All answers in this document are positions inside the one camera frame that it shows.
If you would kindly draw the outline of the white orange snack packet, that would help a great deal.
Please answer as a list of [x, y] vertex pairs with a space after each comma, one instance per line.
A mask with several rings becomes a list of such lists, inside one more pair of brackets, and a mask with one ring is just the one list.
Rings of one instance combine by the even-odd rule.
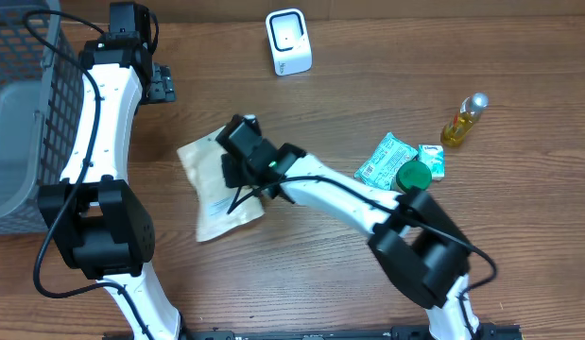
[[198, 195], [196, 238], [200, 243], [212, 241], [265, 213], [257, 197], [251, 197], [227, 213], [236, 190], [226, 186], [221, 160], [225, 149], [215, 140], [223, 129], [221, 127], [177, 150], [186, 177]]

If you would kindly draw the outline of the teal tissue pack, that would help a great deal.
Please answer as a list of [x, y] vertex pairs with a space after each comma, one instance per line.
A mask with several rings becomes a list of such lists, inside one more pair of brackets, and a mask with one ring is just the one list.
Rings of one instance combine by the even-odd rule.
[[401, 166], [414, 160], [417, 155], [416, 148], [388, 132], [371, 157], [354, 173], [354, 177], [371, 187], [390, 190]]

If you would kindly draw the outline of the green lid white jar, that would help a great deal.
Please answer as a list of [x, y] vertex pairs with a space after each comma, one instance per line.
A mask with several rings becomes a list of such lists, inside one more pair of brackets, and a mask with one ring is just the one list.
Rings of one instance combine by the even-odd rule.
[[395, 175], [395, 188], [407, 192], [413, 187], [426, 190], [433, 181], [432, 172], [420, 161], [408, 161], [403, 164]]

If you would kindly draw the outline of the small teal packet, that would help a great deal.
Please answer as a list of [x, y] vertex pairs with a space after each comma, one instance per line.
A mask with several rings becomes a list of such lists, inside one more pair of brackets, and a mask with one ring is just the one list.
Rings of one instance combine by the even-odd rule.
[[434, 181], [441, 181], [445, 177], [445, 156], [441, 145], [420, 144], [418, 147], [418, 161], [424, 163], [431, 171]]

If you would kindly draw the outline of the yellow oil bottle silver cap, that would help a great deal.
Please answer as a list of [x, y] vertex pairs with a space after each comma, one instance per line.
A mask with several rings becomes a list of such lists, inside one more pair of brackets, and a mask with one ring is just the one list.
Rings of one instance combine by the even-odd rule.
[[450, 147], [460, 146], [488, 105], [489, 98], [484, 93], [474, 93], [467, 97], [462, 102], [459, 112], [443, 127], [440, 141]]

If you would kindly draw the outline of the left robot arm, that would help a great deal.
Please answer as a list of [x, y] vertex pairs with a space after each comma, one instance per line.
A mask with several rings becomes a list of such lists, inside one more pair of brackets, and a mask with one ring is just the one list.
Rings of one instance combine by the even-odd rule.
[[[33, 283], [48, 298], [106, 290], [129, 322], [133, 339], [183, 339], [183, 317], [168, 300], [152, 265], [155, 230], [128, 182], [132, 120], [143, 105], [176, 99], [170, 70], [153, 60], [156, 15], [135, 2], [110, 5], [110, 22], [71, 61], [82, 73], [83, 105], [74, 148], [58, 183], [44, 185], [38, 207], [48, 233]], [[49, 244], [89, 285], [51, 292], [41, 283]]]

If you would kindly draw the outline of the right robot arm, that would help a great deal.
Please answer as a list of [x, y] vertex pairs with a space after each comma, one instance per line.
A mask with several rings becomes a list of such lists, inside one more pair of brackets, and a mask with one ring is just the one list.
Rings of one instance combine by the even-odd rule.
[[235, 115], [216, 136], [229, 187], [277, 196], [358, 230], [395, 288], [421, 306], [433, 339], [475, 339], [467, 297], [473, 245], [424, 190], [405, 194], [349, 178], [293, 144], [274, 146], [253, 116]]

